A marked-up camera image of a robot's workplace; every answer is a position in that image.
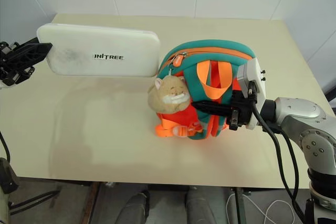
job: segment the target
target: printed logo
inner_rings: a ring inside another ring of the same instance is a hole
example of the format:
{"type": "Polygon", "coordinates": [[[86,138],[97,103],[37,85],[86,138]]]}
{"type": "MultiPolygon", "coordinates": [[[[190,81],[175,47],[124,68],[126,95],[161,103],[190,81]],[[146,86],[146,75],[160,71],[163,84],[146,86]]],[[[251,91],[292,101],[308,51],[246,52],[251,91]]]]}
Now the printed logo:
{"type": "Polygon", "coordinates": [[[106,55],[106,54],[93,54],[95,60],[124,60],[122,55],[106,55]]]}

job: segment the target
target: zipper pull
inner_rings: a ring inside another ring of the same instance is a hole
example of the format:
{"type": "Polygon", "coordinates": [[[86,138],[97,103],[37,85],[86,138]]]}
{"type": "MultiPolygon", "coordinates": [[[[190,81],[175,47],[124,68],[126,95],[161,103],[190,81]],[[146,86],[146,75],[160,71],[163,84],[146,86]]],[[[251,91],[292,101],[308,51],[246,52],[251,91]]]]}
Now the zipper pull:
{"type": "Polygon", "coordinates": [[[180,54],[175,55],[175,57],[173,59],[173,66],[178,68],[182,64],[182,60],[186,56],[187,56],[187,52],[182,52],[180,54]]]}

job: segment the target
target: stuffed toy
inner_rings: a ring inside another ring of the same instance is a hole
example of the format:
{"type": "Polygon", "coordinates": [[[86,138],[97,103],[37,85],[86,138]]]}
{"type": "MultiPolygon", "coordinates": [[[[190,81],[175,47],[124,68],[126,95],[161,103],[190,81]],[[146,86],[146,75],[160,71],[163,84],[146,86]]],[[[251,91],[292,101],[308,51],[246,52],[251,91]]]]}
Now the stuffed toy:
{"type": "Polygon", "coordinates": [[[156,113],[174,114],[190,105],[190,94],[184,77],[167,75],[156,78],[148,90],[148,105],[156,113]]]}

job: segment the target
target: beige table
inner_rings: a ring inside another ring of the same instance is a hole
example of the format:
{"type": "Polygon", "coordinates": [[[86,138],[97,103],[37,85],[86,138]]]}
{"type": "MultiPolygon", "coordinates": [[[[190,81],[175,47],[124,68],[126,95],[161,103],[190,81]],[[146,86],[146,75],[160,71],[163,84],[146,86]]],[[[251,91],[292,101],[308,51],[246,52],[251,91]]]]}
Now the beige table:
{"type": "MultiPolygon", "coordinates": [[[[54,23],[131,27],[159,36],[161,57],[190,40],[228,39],[248,45],[266,69],[269,99],[306,98],[332,113],[281,21],[57,15],[54,23]]],[[[1,130],[17,175],[113,182],[283,187],[272,140],[260,128],[225,131],[192,141],[158,138],[159,120],[146,103],[152,78],[62,77],[44,61],[32,78],[1,90],[1,130]]],[[[293,187],[291,159],[283,161],[293,187]]],[[[294,146],[300,188],[307,165],[294,146]]]]}

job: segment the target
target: backpack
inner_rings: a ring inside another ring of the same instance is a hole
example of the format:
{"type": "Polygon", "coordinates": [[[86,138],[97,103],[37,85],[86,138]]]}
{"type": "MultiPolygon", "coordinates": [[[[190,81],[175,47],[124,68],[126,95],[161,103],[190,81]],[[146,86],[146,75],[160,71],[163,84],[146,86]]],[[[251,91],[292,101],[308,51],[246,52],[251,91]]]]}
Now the backpack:
{"type": "MultiPolygon", "coordinates": [[[[229,40],[197,40],[172,49],[163,59],[158,78],[168,74],[184,76],[191,101],[216,101],[230,104],[232,91],[240,90],[236,79],[238,67],[255,58],[247,46],[229,40]]],[[[193,140],[218,136],[228,127],[224,116],[211,115],[195,109],[174,114],[157,113],[161,124],[156,126],[157,136],[189,137],[193,140]]]]}

